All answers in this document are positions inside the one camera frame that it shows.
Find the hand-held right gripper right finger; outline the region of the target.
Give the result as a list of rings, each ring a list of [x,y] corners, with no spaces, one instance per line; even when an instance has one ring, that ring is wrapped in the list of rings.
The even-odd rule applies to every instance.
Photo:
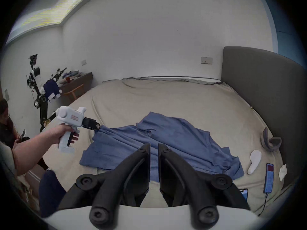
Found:
[[[158,145],[158,173],[168,207],[189,205],[195,228],[212,228],[220,216],[217,206],[250,211],[230,176],[196,171],[164,144]]]

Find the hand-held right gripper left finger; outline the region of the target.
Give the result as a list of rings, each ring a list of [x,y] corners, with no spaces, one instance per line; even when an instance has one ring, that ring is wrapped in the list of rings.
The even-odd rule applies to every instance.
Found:
[[[120,205],[140,207],[149,191],[150,145],[142,145],[114,170],[80,175],[61,200],[58,211],[91,206],[95,227],[114,227]]]

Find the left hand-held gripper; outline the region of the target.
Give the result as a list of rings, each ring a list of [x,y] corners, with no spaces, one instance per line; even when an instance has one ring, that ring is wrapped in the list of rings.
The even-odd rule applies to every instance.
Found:
[[[86,107],[79,107],[78,110],[74,110],[69,106],[61,106],[56,111],[56,117],[62,121],[65,125],[70,126],[73,131],[65,132],[60,138],[58,149],[62,153],[74,153],[75,149],[70,146],[74,133],[79,133],[80,127],[84,127],[91,130],[99,130],[100,124],[94,119],[89,119],[89,126],[86,125],[84,119]]]

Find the person's left hand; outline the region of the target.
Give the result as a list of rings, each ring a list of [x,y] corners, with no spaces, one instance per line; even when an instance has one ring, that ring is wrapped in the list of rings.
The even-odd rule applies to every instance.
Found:
[[[79,134],[73,130],[70,125],[60,124],[57,125],[50,130],[44,131],[44,135],[47,137],[47,140],[50,144],[58,144],[61,137],[66,133],[72,133],[71,142],[74,143],[75,141],[79,140]]]

